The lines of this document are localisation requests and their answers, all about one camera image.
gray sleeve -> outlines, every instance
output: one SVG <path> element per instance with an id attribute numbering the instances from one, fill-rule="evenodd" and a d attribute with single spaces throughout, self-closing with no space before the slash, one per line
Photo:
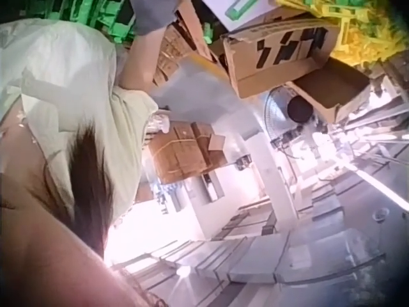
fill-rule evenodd
<path id="1" fill-rule="evenodd" d="M 180 0 L 129 0 L 135 13 L 135 32 L 146 35 L 175 20 Z"/>

white shirt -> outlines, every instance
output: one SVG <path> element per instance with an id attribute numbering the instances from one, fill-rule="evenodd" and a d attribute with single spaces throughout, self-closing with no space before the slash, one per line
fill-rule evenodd
<path id="1" fill-rule="evenodd" d="M 51 176 L 60 191 L 69 193 L 70 142 L 83 123 L 93 122 L 114 183 L 116 220 L 135 198 L 145 127 L 156 103 L 145 92 L 114 85 L 114 45 L 87 26 L 20 20 L 0 26 L 0 44 L 0 119 L 9 107 L 5 102 L 21 95 Z M 73 217 L 72 193 L 68 198 Z"/>

dark hair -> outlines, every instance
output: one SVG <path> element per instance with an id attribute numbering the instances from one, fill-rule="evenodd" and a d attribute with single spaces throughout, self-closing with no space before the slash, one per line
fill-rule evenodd
<path id="1" fill-rule="evenodd" d="M 43 174 L 45 195 L 32 191 L 56 219 L 71 229 L 102 258 L 112 223 L 114 194 L 113 183 L 105 168 L 104 149 L 100 148 L 96 140 L 95 126 L 87 125 L 78 130 L 70 149 L 73 221 L 64 204 L 64 197 L 61 197 L 50 181 L 47 164 Z"/>

white column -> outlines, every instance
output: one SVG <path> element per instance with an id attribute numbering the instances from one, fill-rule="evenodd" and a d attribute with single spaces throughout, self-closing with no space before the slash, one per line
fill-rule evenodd
<path id="1" fill-rule="evenodd" d="M 278 223 L 294 222 L 297 219 L 297 213 L 294 209 L 293 198 L 277 169 L 274 150 L 267 136 L 260 132 L 245 142 L 264 182 L 266 194 L 270 197 Z"/>

woman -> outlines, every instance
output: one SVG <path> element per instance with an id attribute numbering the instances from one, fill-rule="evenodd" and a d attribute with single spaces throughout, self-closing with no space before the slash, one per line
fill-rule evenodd
<path id="1" fill-rule="evenodd" d="M 2 296 L 15 306 L 164 306 L 102 262 L 137 191 L 146 94 L 178 0 L 131 0 L 138 37 L 116 54 L 79 24 L 0 26 Z"/>

